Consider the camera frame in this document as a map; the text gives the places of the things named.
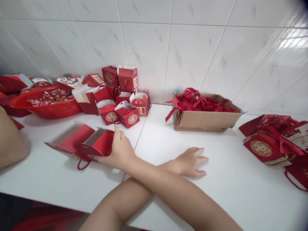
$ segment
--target white table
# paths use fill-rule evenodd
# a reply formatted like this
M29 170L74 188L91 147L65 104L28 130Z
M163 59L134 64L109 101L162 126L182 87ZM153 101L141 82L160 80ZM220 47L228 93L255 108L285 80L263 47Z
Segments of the white table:
M265 166L242 143L244 136L238 127L256 116L242 115L235 127L224 133L177 132L172 119L165 123L171 109L152 105L135 148L137 156L159 165L189 147L204 147L210 161L201 169L207 176L193 183L243 230L303 230L308 195L287 180L282 168ZM156 197L128 225L152 231L192 230Z
M96 162L78 171L78 160L51 149L45 141L63 132L73 121L83 122L93 129L106 126L100 116L78 114L57 120L42 119L34 114L15 118L25 128L21 131L31 143L30 155L0 170L0 192L91 213L98 203L124 177L124 172L102 166ZM146 118L130 129L120 125L135 147Z

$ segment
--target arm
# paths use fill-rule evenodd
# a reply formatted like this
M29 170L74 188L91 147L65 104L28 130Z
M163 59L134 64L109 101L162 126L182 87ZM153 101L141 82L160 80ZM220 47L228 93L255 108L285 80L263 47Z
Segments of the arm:
M115 127L112 153L97 160L121 169L156 194L195 230L240 231L236 222L190 181L136 157L124 132Z
M175 160L168 161L158 167L175 174L201 177L205 175L205 172L196 171L195 167L208 160L206 157L197 156L202 151L203 149L190 148ZM152 192L143 184L134 178L129 178L119 184L99 203L80 231L120 230L122 225L144 207L152 196Z

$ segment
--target brown cardboard box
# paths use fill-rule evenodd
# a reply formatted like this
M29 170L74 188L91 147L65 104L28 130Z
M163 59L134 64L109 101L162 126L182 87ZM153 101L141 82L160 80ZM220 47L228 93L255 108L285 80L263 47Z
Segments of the brown cardboard box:
M201 96L214 98L219 103L224 99L221 95L211 93L201 93ZM173 113L174 128L176 131L224 132L228 128L232 128L242 115L241 109L233 103L226 102L225 105L236 109L238 112L183 111L180 114L176 110Z

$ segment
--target red plastic basket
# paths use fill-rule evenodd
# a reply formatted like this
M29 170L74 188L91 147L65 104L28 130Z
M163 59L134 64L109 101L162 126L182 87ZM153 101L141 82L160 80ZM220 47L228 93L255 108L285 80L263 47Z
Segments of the red plastic basket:
M33 107L32 104L27 101L27 99L41 98L45 91L49 92L58 88L59 86L51 86L19 95L11 100L10 106L16 109L28 110L46 119L59 119L82 112L82 109L74 98L68 101L39 107Z

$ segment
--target hand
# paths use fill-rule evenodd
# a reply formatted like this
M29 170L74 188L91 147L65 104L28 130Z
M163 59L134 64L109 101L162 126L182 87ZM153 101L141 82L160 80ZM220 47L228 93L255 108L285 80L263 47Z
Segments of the hand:
M136 158L135 151L129 139L118 125L115 125L112 151L108 157L92 156L97 162L108 164L111 167L125 171L125 167Z
M179 155L174 161L179 169L179 173L188 177L198 178L206 175L205 171L195 170L196 167L209 159L199 156L204 148L189 148Z

